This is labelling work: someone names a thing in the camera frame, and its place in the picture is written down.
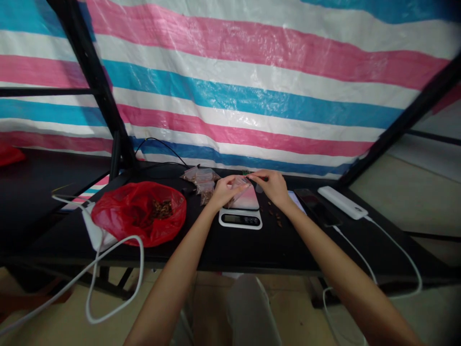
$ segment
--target white charging cable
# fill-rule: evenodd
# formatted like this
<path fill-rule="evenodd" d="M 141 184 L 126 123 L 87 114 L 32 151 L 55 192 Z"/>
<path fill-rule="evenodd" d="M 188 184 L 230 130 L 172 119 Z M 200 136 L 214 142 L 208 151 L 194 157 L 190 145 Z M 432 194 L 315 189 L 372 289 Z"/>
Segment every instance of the white charging cable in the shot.
<path fill-rule="evenodd" d="M 369 217 L 368 215 L 365 216 L 365 219 L 367 219 L 369 222 L 372 222 L 374 223 L 376 226 L 378 226 L 378 228 L 383 231 L 383 233 L 385 235 L 388 236 L 388 238 L 390 240 L 392 240 L 392 242 L 395 244 L 395 246 L 397 246 L 401 252 L 403 252 L 403 254 L 408 258 L 408 261 L 410 262 L 410 264 L 412 265 L 413 269 L 414 269 L 414 272 L 416 273 L 416 277 L 418 279 L 418 285 L 416 287 L 416 289 L 411 292 L 411 293 L 407 293 L 407 294 L 404 294 L 404 295 L 401 295 L 401 296 L 393 296 L 393 297 L 390 297 L 390 299 L 402 299 L 402 298 L 409 298 L 409 297 L 413 297 L 417 294 L 420 294 L 420 292 L 423 290 L 423 279 L 421 278 L 421 274 L 419 273 L 419 270 L 418 270 L 418 267 L 416 266 L 416 264 L 414 263 L 413 259 L 410 257 L 410 255 L 394 240 L 394 238 L 392 238 L 389 233 L 387 233 L 384 228 L 382 228 L 380 225 L 378 225 L 375 220 L 373 220 L 371 217 Z"/>
<path fill-rule="evenodd" d="M 421 274 L 419 273 L 419 270 L 418 270 L 418 267 L 416 266 L 416 264 L 414 263 L 413 259 L 410 257 L 410 255 L 389 235 L 389 233 L 387 233 L 379 224 L 377 224 L 372 218 L 370 218 L 368 215 L 366 215 L 364 217 L 365 219 L 367 219 L 368 221 L 374 223 L 381 231 L 383 231 L 383 233 L 395 244 L 395 246 L 397 246 L 400 251 L 403 252 L 403 254 L 408 258 L 408 261 L 410 262 L 410 264 L 412 265 L 415 273 L 416 273 L 416 277 L 418 279 L 418 286 L 416 287 L 416 289 L 411 292 L 411 293 L 407 293 L 407 294 L 404 294 L 404 295 L 401 295 L 401 296 L 393 296 L 393 297 L 389 297 L 389 299 L 391 300 L 395 300 L 395 299 L 401 299 L 401 298 L 410 298 L 410 297 L 413 297 L 417 294 L 419 294 L 422 289 L 423 289 L 423 280 L 421 278 Z M 376 277 L 375 277 L 375 274 L 373 273 L 373 270 L 371 269 L 370 265 L 368 264 L 368 262 L 365 260 L 365 258 L 363 257 L 363 255 L 360 253 L 360 251 L 350 242 L 350 240 L 341 232 L 341 230 L 337 227 L 337 226 L 333 226 L 333 228 L 340 234 L 343 236 L 344 239 L 346 239 L 346 241 L 349 243 L 349 245 L 352 246 L 352 248 L 357 252 L 357 254 L 360 256 L 360 258 L 364 261 L 364 263 L 366 264 L 368 270 L 370 271 L 370 274 L 371 274 L 371 277 L 373 279 L 373 282 L 377 285 L 377 280 L 376 280 Z M 334 326 L 333 326 L 333 319 L 327 309 L 327 303 L 326 303 L 326 292 L 327 291 L 330 291 L 332 290 L 333 288 L 332 287 L 328 287 L 326 289 L 323 290 L 323 293 L 322 293 L 322 299 L 323 299 L 323 306 L 325 308 L 325 313 L 327 315 L 327 321 L 330 325 L 330 327 L 332 329 L 334 329 L 339 335 L 341 335 L 347 342 L 351 343 L 351 344 L 354 344 L 354 345 L 358 345 L 357 343 L 355 343 L 354 341 L 352 341 L 351 339 L 347 338 L 343 333 L 341 333 L 338 329 L 336 329 Z"/>
<path fill-rule="evenodd" d="M 368 270 L 370 271 L 370 275 L 371 275 L 371 278 L 373 279 L 373 282 L 378 285 L 378 281 L 376 280 L 376 276 L 375 276 L 375 273 L 373 272 L 373 270 L 371 269 L 370 265 L 368 264 L 368 262 L 366 261 L 365 257 L 361 254 L 361 252 L 354 246 L 354 244 L 341 232 L 341 230 L 337 227 L 337 226 L 333 226 L 333 228 L 335 229 L 336 232 L 338 232 L 344 239 L 346 239 L 346 241 L 349 243 L 349 245 L 355 250 L 355 252 L 357 252 L 357 254 L 360 256 L 360 258 L 362 259 L 362 261 L 365 263 L 366 267 L 368 268 Z M 334 327 L 333 325 L 333 318 L 331 317 L 329 311 L 328 311 L 328 308 L 327 308 L 327 302 L 326 302 L 326 293 L 330 290 L 332 290 L 333 287 L 327 287 L 323 290 L 322 292 L 322 299 L 323 299 L 323 307 L 325 308 L 325 313 L 327 315 L 327 321 L 328 321 L 328 324 L 330 325 L 330 327 L 335 330 L 339 335 L 341 335 L 344 340 L 346 340 L 347 342 L 353 344 L 353 345 L 359 345 L 358 343 L 352 341 L 351 339 L 349 339 L 348 337 L 346 337 L 343 333 L 341 333 L 337 328 Z"/>
<path fill-rule="evenodd" d="M 54 198 L 55 200 L 58 200 L 58 201 L 61 201 L 61 202 L 65 202 L 65 203 L 69 203 L 69 204 L 74 204 L 76 205 L 77 207 L 79 207 L 80 209 L 82 209 L 83 212 L 86 212 L 88 213 L 88 211 L 79 203 L 75 203 L 75 202 L 71 202 L 71 201 L 68 201 L 68 200 L 65 200 L 65 199 L 62 199 L 62 198 L 59 198 L 57 197 L 56 195 L 53 195 L 52 198 Z M 113 250 L 115 250 L 116 248 L 118 248 L 121 244 L 125 243 L 126 241 L 130 240 L 130 239 L 134 239 L 138 242 L 139 244 L 139 255 L 140 255 L 140 259 L 139 259 L 139 278 L 138 278 L 138 285 L 136 286 L 136 289 L 133 293 L 133 295 L 126 301 L 124 302 L 123 304 L 121 304 L 119 307 L 117 307 L 116 309 L 114 309 L 113 311 L 109 312 L 107 315 L 101 317 L 101 318 L 98 318 L 98 319 L 95 319 L 93 318 L 93 316 L 91 315 L 91 311 L 90 311 L 90 303 L 91 303 L 91 295 L 93 293 L 93 288 L 94 288 L 94 285 L 95 285 L 95 280 L 96 280 L 96 271 L 97 271 L 97 264 L 100 260 L 102 260 L 104 257 L 106 257 L 109 253 L 111 253 Z M 101 237 L 101 245 L 103 243 L 103 240 L 104 240 L 104 236 Z M 143 281 L 143 273 L 144 273 L 144 244 L 143 244 L 143 241 L 141 240 L 140 237 L 138 237 L 137 235 L 131 235 L 131 236 L 128 236 L 126 237 L 125 239 L 122 239 L 121 241 L 119 241 L 118 243 L 116 243 L 114 246 L 112 246 L 111 248 L 109 248 L 108 250 L 106 250 L 102 255 L 100 255 L 100 250 L 101 249 L 101 246 L 99 247 L 98 251 L 97 251 L 97 254 L 96 254 L 96 258 L 93 262 L 91 262 L 85 269 L 83 269 L 76 277 L 74 277 L 66 286 L 64 286 L 55 296 L 53 296 L 52 298 L 50 298 L 46 303 L 44 303 L 43 305 L 39 306 L 37 309 L 35 309 L 34 311 L 28 313 L 27 315 L 25 315 L 24 317 L 20 318 L 19 320 L 17 320 L 16 322 L 10 324 L 8 327 L 4 328 L 2 331 L 0 331 L 0 336 L 2 335 L 5 335 L 6 333 L 10 332 L 11 330 L 13 330 L 14 328 L 16 327 L 19 327 L 20 325 L 26 323 L 28 320 L 34 318 L 36 315 L 38 315 L 39 313 L 41 313 L 43 310 L 45 310 L 47 307 L 49 307 L 50 305 L 52 305 L 56 300 L 58 300 L 65 292 L 67 292 L 88 270 L 91 269 L 91 267 L 93 267 L 93 278 L 91 280 L 91 285 L 90 285 L 90 289 L 88 291 L 88 297 L 86 299 L 86 318 L 88 319 L 88 321 L 91 323 L 91 324 L 96 324 L 96 323 L 101 323 L 105 320 L 107 320 L 108 318 L 112 317 L 113 315 L 115 315 L 117 312 L 119 312 L 120 310 L 122 310 L 124 307 L 126 307 L 128 304 L 130 304 L 133 299 L 136 297 L 136 295 L 138 294 L 139 292 L 139 289 L 141 288 L 141 284 L 142 284 L 142 281 Z"/>

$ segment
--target black cable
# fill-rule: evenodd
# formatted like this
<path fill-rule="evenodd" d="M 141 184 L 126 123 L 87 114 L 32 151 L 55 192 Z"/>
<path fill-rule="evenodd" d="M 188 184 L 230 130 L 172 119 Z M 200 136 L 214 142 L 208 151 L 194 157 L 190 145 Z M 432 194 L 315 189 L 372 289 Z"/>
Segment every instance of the black cable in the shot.
<path fill-rule="evenodd" d="M 178 163 L 178 162 L 160 162 L 160 163 L 156 163 L 154 165 L 148 166 L 148 167 L 143 167 L 143 168 L 140 169 L 140 171 L 146 171 L 146 170 L 148 170 L 150 168 L 163 166 L 163 165 L 166 165 L 166 164 L 177 164 L 177 165 L 183 166 L 182 163 Z M 149 178 L 156 179 L 156 180 L 157 179 L 174 179 L 174 177 L 171 177 L 171 176 L 169 176 L 169 177 L 152 177 L 152 176 L 149 176 Z"/>
<path fill-rule="evenodd" d="M 143 167 L 143 168 L 140 169 L 140 171 L 146 171 L 146 170 L 148 170 L 148 169 L 150 169 L 150 168 L 154 168 L 154 167 L 158 167 L 158 166 L 163 166 L 163 165 L 165 165 L 165 164 L 178 164 L 178 165 L 180 165 L 180 166 L 183 166 L 183 164 L 182 164 L 182 163 L 179 163 L 179 162 L 160 162 L 160 163 L 156 163 L 156 164 L 154 164 L 154 165 L 150 165 L 150 166 L 147 166 L 147 167 Z"/>
<path fill-rule="evenodd" d="M 183 166 L 186 167 L 186 169 L 189 169 L 189 166 L 181 159 L 181 156 L 179 156 L 179 155 L 176 153 L 176 151 L 174 151 L 173 149 L 171 149 L 171 147 L 170 147 L 168 144 L 162 142 L 160 139 L 157 139 L 157 138 L 155 138 L 155 137 L 148 137 L 148 138 L 146 138 L 145 140 L 143 140 L 143 141 L 141 142 L 141 144 L 138 146 L 138 149 L 136 149 L 136 151 L 134 152 L 134 155 L 135 155 L 135 156 L 136 156 L 136 154 L 138 153 L 138 150 L 141 148 L 141 146 L 142 146 L 148 139 L 155 139 L 156 141 L 158 141 L 158 142 L 160 142 L 161 144 L 163 144 L 164 146 L 166 146 L 168 149 L 170 149 L 170 150 L 173 152 L 173 154 L 175 154 L 175 155 L 178 157 L 178 159 L 181 160 L 181 162 L 183 163 Z"/>

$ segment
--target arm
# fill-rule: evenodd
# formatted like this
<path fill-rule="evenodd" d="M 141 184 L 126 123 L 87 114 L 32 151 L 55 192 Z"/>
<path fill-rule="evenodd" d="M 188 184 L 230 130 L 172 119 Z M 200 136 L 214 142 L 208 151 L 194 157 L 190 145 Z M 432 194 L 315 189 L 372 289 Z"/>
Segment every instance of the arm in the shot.
<path fill-rule="evenodd" d="M 290 219 L 370 345 L 422 344 L 379 287 L 294 204 L 279 172 L 262 170 L 248 177 Z"/>
<path fill-rule="evenodd" d="M 234 175 L 218 181 L 215 192 L 178 245 L 144 302 L 125 345 L 169 345 L 186 301 L 211 222 L 219 209 L 246 186 L 229 190 Z"/>

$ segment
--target hand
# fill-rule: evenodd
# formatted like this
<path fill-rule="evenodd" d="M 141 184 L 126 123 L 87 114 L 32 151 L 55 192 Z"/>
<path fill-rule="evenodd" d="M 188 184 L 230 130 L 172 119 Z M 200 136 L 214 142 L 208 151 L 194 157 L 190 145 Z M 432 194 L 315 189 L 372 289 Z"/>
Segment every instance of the hand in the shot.
<path fill-rule="evenodd" d="M 236 175 L 229 175 L 218 180 L 213 197 L 210 199 L 207 206 L 215 208 L 217 212 L 227 202 L 229 202 L 232 197 L 248 188 L 250 184 L 241 185 L 238 188 L 231 190 L 227 185 L 232 185 L 231 182 L 234 181 L 235 177 Z"/>
<path fill-rule="evenodd" d="M 258 183 L 267 197 L 269 197 L 279 209 L 292 202 L 288 195 L 287 183 L 280 172 L 260 170 L 247 175 L 247 178 Z M 261 178 L 268 178 L 268 181 L 264 181 Z"/>

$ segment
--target person's left hand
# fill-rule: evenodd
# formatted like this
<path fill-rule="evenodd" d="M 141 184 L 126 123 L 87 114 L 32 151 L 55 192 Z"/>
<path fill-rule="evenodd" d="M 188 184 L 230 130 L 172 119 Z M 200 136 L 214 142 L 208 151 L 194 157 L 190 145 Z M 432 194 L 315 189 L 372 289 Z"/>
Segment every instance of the person's left hand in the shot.
<path fill-rule="evenodd" d="M 229 175 L 225 178 L 219 179 L 216 183 L 215 192 L 213 197 L 208 202 L 207 206 L 210 206 L 216 209 L 216 212 L 221 209 L 227 202 L 231 200 L 232 197 L 238 193 L 244 191 L 249 184 L 239 186 L 238 188 L 231 190 L 227 185 L 232 185 L 232 181 L 235 179 L 236 175 Z"/>

